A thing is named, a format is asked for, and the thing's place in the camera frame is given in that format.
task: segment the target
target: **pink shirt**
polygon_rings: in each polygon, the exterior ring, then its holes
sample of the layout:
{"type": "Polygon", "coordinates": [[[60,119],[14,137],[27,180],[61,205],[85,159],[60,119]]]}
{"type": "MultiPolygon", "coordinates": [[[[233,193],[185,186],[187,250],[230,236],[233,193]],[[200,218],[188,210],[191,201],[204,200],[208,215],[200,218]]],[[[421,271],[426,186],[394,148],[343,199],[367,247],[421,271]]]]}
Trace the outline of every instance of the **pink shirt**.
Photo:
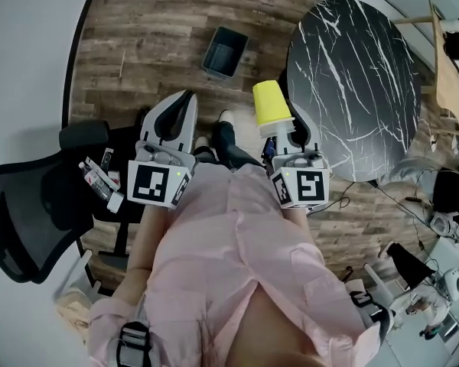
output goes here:
{"type": "MultiPolygon", "coordinates": [[[[258,284],[328,365],[365,365],[377,353],[379,327],[366,330],[318,248],[282,218],[265,171],[199,164],[171,214],[142,300],[162,365],[225,365],[258,284]]],[[[92,307],[95,365],[106,365],[109,342],[134,311],[114,299],[92,307]]]]}

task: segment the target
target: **black pants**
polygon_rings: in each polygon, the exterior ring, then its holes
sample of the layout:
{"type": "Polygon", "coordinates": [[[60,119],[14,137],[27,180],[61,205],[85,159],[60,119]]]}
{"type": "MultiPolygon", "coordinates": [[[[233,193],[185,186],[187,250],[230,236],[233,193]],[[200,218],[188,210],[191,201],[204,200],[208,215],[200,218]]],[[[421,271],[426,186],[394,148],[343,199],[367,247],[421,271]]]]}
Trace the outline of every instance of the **black pants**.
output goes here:
{"type": "Polygon", "coordinates": [[[411,290],[435,273],[413,254],[407,252],[399,243],[393,243],[388,248],[388,255],[394,261],[398,273],[405,279],[411,290]]]}
{"type": "Polygon", "coordinates": [[[214,126],[213,146],[219,162],[209,147],[199,147],[195,150],[194,156],[200,163],[222,164],[230,170],[239,169],[245,164],[263,167],[256,159],[236,146],[235,131],[228,122],[218,122],[214,126]]]}

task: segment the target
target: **round table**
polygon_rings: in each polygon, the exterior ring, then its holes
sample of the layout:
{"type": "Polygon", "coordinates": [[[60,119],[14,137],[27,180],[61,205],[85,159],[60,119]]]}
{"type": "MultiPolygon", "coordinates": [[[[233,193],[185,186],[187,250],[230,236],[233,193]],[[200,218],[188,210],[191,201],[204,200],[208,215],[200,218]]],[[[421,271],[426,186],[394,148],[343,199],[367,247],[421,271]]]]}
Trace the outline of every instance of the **round table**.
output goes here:
{"type": "Polygon", "coordinates": [[[403,36],[374,7],[327,0],[312,8],[292,37],[287,84],[289,99],[316,123],[334,174],[373,180],[405,157],[420,77],[403,36]]]}

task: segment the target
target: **chair backrest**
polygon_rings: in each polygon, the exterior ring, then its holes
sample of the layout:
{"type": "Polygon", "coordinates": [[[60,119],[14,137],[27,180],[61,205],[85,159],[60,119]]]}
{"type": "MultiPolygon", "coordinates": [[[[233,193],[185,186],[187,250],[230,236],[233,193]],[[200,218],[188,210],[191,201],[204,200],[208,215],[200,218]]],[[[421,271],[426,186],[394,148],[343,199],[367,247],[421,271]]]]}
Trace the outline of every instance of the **chair backrest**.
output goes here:
{"type": "Polygon", "coordinates": [[[93,228],[88,185],[67,153],[0,166],[0,267],[43,282],[67,248],[93,228]]]}

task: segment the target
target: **black cable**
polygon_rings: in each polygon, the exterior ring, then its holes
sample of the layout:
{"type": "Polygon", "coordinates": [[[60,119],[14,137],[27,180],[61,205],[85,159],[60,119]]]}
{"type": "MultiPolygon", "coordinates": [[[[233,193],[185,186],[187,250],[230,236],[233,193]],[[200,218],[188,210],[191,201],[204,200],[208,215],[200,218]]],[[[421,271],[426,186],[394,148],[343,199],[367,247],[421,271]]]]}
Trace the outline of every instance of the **black cable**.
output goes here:
{"type": "Polygon", "coordinates": [[[352,185],[354,185],[355,182],[352,182],[343,192],[342,194],[340,195],[340,198],[338,200],[335,200],[332,202],[332,204],[330,204],[329,206],[326,206],[324,207],[323,209],[320,209],[318,211],[314,211],[312,212],[309,212],[308,214],[308,217],[310,217],[311,215],[314,215],[315,213],[319,213],[319,212],[323,212],[323,211],[326,211],[328,208],[330,208],[331,206],[335,205],[336,203],[340,203],[340,209],[342,208],[345,208],[346,206],[348,206],[350,204],[350,197],[346,197],[345,196],[345,193],[352,187],[352,185]]]}

